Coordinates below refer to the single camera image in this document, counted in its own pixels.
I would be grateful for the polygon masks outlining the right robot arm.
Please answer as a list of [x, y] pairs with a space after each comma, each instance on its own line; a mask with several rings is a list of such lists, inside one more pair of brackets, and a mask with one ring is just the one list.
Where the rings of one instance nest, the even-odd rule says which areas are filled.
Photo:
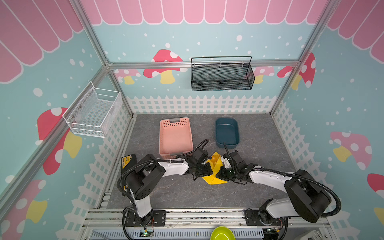
[[283, 199], [268, 199], [258, 210], [245, 210], [247, 224], [269, 226], [281, 219], [301, 217], [309, 223], [316, 223], [321, 217], [332, 217], [342, 210], [337, 194], [326, 185], [317, 182], [307, 171], [287, 173], [247, 165], [238, 151], [226, 152], [224, 166], [216, 177], [236, 184], [260, 184], [278, 189], [287, 194]]

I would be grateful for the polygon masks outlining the black yellow tool case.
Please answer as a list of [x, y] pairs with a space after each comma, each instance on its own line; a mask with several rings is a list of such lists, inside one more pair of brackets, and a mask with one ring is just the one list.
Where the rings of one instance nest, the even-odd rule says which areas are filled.
[[124, 174], [127, 172], [129, 169], [134, 167], [137, 164], [137, 156], [136, 154], [131, 154], [128, 156], [124, 156], [121, 158], [120, 163], [121, 163], [121, 174]]

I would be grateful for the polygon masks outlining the green bowl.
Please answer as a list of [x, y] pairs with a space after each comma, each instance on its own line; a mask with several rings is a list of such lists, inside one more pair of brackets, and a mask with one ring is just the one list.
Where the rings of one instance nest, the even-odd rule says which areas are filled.
[[213, 230], [210, 240], [235, 240], [234, 233], [227, 227], [220, 226]]

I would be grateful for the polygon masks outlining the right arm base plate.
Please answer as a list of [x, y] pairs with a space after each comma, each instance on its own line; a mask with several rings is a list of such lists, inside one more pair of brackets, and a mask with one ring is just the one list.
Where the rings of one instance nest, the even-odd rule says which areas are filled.
[[273, 218], [266, 210], [246, 209], [244, 211], [247, 226], [284, 226], [286, 218]]

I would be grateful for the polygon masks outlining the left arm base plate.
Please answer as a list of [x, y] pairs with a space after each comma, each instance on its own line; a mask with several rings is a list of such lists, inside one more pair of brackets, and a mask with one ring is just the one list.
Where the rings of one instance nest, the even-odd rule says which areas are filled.
[[164, 227], [166, 211], [151, 211], [145, 217], [139, 217], [133, 210], [129, 209], [124, 216], [125, 227]]

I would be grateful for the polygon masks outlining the teal plastic tub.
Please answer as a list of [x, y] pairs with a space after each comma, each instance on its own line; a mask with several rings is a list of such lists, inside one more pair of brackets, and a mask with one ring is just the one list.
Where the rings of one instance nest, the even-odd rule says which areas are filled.
[[238, 122], [232, 118], [218, 118], [216, 120], [216, 145], [224, 149], [234, 149], [240, 142]]

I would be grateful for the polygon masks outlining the pink plastic basket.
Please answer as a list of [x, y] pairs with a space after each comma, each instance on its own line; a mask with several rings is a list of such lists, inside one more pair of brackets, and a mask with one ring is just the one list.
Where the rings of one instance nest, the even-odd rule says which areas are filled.
[[193, 149], [193, 137], [189, 118], [160, 121], [160, 156], [171, 157], [181, 155]]

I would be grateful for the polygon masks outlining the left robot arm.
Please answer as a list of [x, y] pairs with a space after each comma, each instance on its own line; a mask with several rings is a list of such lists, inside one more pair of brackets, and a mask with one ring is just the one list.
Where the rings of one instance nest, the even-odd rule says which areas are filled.
[[133, 212], [140, 219], [153, 214], [150, 194], [163, 177], [173, 175], [192, 175], [193, 180], [213, 174], [208, 160], [211, 158], [204, 149], [209, 139], [203, 140], [190, 152], [177, 155], [175, 159], [160, 159], [152, 154], [140, 161], [135, 154], [120, 159], [121, 176], [117, 189], [130, 200]]

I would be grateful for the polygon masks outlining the black mesh wall basket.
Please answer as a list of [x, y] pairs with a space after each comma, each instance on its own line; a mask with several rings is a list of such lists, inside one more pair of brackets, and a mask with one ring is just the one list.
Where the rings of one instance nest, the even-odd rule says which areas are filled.
[[255, 75], [250, 56], [191, 58], [192, 91], [251, 90]]

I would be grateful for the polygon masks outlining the aluminium front rail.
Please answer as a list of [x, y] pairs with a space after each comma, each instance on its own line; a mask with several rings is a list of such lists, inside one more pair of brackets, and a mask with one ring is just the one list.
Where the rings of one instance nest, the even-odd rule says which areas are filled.
[[[244, 208], [203, 208], [203, 209], [164, 209], [166, 216], [162, 218], [164, 226], [147, 225], [147, 229], [208, 229], [218, 226], [228, 228], [250, 228]], [[94, 209], [90, 210], [81, 231], [91, 229], [121, 230], [122, 209]]]

